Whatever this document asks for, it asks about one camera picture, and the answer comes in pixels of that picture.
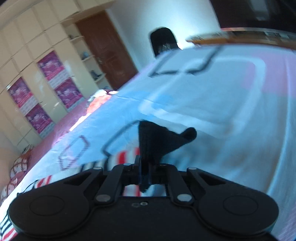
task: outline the pink poster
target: pink poster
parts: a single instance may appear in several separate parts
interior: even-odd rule
[[[59,60],[57,54],[52,51],[38,65],[49,85],[54,89],[68,111],[72,110],[84,100],[67,70]]]
[[[54,122],[42,109],[23,78],[19,78],[8,93],[41,138],[45,138],[54,128]]]

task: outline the brown wooden door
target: brown wooden door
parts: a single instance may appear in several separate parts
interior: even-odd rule
[[[105,11],[81,20],[76,25],[113,88],[120,88],[137,74]]]

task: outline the black chair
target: black chair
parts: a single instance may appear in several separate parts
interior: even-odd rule
[[[179,49],[177,40],[169,28],[158,28],[150,34],[152,48],[157,57],[161,52],[169,49]]]

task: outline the bright sunlit fabric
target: bright sunlit fabric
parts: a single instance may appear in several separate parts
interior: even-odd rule
[[[296,54],[263,45],[206,46],[168,51],[57,143],[0,207],[35,180],[104,160],[102,147],[120,129],[146,119],[197,139],[164,157],[179,170],[198,167],[263,191],[279,205],[273,234],[296,237]],[[132,125],[108,146],[137,146]],[[112,168],[116,163],[109,163]]]

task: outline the orange cloth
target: orange cloth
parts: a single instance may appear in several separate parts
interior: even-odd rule
[[[105,95],[96,97],[92,103],[90,103],[89,107],[87,108],[87,114],[94,113],[102,104],[105,104],[109,99],[111,98],[111,95]]]

